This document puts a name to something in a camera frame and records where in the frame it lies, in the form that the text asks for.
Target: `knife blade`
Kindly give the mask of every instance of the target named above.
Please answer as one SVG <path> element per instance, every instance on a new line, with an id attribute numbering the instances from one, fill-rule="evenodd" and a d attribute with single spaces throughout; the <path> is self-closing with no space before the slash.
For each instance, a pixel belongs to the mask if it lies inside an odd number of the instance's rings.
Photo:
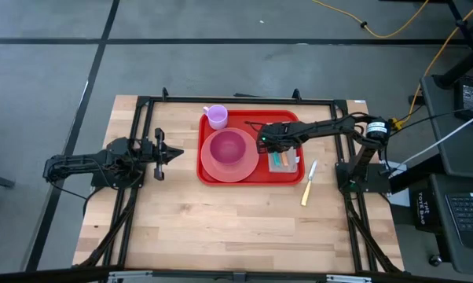
<path id="1" fill-rule="evenodd" d="M 312 179 L 314 178 L 315 169 L 317 168 L 317 160 L 312 163 L 310 173 L 308 174 L 308 184 L 306 184 L 305 193 L 302 195 L 301 205 L 306 206 L 308 196 L 310 195 L 310 186 L 312 185 Z"/>

